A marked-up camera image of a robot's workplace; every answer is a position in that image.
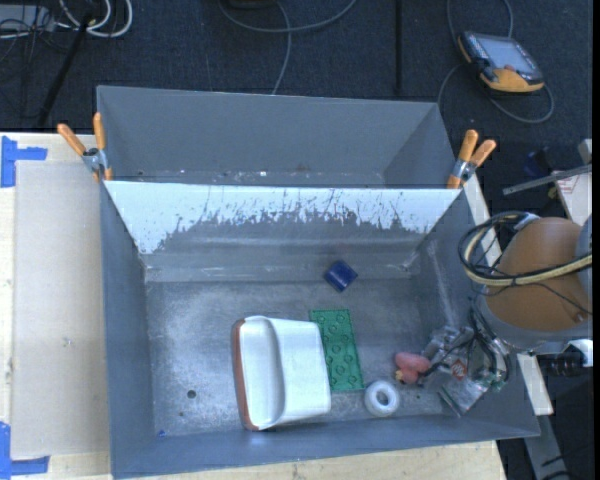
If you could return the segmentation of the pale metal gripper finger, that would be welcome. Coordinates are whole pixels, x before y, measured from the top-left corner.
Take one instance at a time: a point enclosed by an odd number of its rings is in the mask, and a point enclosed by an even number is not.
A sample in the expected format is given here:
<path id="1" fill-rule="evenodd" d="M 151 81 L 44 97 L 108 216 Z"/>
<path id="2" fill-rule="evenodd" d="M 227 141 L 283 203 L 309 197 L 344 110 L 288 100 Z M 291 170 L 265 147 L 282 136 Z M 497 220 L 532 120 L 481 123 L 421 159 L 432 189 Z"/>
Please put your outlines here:
<path id="1" fill-rule="evenodd" d="M 451 364 L 458 358 L 464 358 L 475 337 L 469 326 L 455 328 L 443 326 L 434 330 L 424 347 L 422 355 L 431 364 Z"/>
<path id="2" fill-rule="evenodd" d="M 451 377 L 439 389 L 438 394 L 458 417 L 466 415 L 486 393 L 486 381 L 465 376 Z"/>

